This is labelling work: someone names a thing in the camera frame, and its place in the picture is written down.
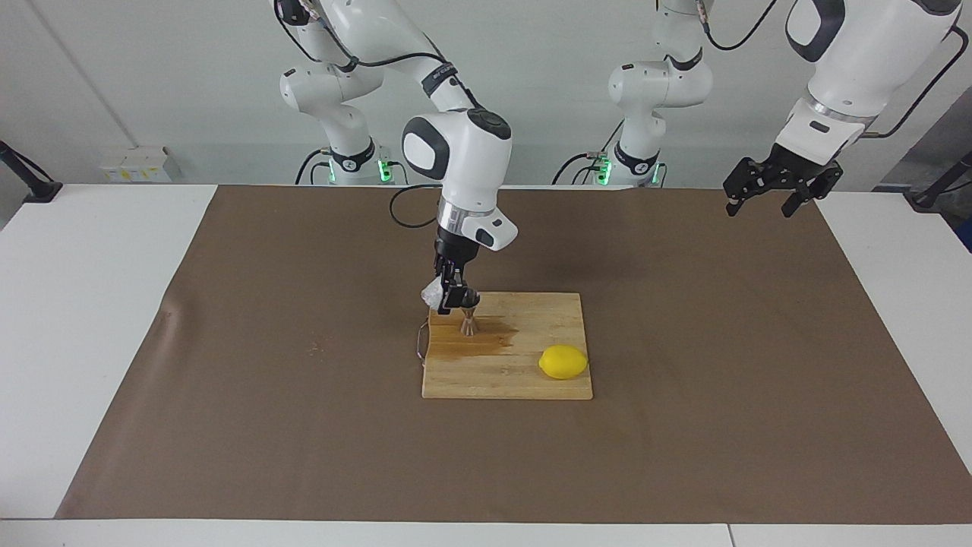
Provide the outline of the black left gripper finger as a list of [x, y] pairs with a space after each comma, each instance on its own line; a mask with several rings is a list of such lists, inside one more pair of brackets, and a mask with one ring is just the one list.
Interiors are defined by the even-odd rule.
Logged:
[[723, 190], [727, 197], [725, 210], [729, 217], [739, 213], [744, 201], [767, 193], [768, 186], [762, 177], [763, 170], [763, 163], [743, 158], [726, 177]]
[[782, 215], [791, 218], [803, 204], [828, 197], [843, 174], [841, 167], [826, 167], [812, 181], [798, 182], [797, 189], [782, 204]]

